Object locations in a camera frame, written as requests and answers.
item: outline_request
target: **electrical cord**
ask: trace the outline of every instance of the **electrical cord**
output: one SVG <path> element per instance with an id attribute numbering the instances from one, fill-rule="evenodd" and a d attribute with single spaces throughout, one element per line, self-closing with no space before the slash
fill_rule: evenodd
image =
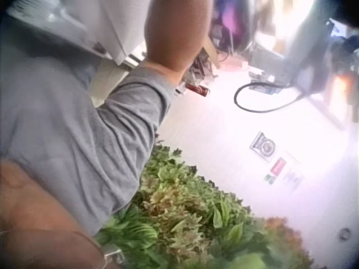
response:
<path id="1" fill-rule="evenodd" d="M 272 84 L 272 83 L 267 83 L 267 82 L 252 82 L 252 83 L 249 83 L 249 84 L 245 84 L 243 85 L 242 87 L 240 87 L 236 93 L 234 94 L 234 103 L 236 106 L 238 106 L 240 109 L 244 110 L 244 111 L 247 111 L 247 112 L 251 112 L 251 113 L 261 113 L 261 114 L 264 114 L 264 113 L 270 113 L 270 112 L 274 112 L 274 111 L 277 111 L 277 110 L 281 110 L 283 108 L 286 108 L 287 106 L 290 106 L 300 100 L 302 100 L 303 98 L 305 98 L 307 95 L 306 94 L 300 94 L 297 98 L 295 98 L 293 101 L 289 102 L 288 104 L 285 104 L 285 105 L 282 105 L 280 107 L 277 107 L 277 108 L 273 108 L 273 109 L 268 109 L 268 110 L 252 110 L 252 109 L 248 109 L 248 108 L 244 108 L 242 107 L 241 105 L 239 105 L 238 103 L 238 95 L 240 94 L 240 92 L 247 88 L 247 87 L 251 87 L 251 86 L 266 86 L 266 87 L 273 87 L 273 88 L 277 88 L 277 89 L 288 89 L 288 88 L 291 88 L 293 87 L 292 84 L 289 84 L 287 86 L 285 85 L 277 85 L 277 84 Z"/>

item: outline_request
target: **person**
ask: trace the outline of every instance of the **person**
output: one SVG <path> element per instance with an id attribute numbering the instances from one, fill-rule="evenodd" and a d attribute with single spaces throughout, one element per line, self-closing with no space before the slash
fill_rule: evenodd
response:
<path id="1" fill-rule="evenodd" d="M 136 193 L 175 86 L 208 34 L 212 5 L 154 0 L 147 58 L 97 109 L 57 58 L 2 66 L 3 264 L 92 268 L 98 261 L 91 237 Z"/>

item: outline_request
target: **gray long-sleeve shirt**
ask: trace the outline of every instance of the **gray long-sleeve shirt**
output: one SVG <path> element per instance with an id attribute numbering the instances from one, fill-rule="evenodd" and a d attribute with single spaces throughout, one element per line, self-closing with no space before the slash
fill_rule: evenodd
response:
<path id="1" fill-rule="evenodd" d="M 95 109 L 67 66 L 35 58 L 4 71 L 1 86 L 2 158 L 96 234 L 136 193 L 173 85 L 137 68 Z"/>

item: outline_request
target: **green plant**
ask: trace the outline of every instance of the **green plant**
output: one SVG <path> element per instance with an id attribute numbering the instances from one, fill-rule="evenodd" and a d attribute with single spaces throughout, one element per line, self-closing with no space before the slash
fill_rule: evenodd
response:
<path id="1" fill-rule="evenodd" d="M 180 157 L 155 145 L 139 191 L 100 231 L 100 244 L 119 246 L 138 269 L 310 268 L 300 236 L 285 222 L 255 218 Z"/>

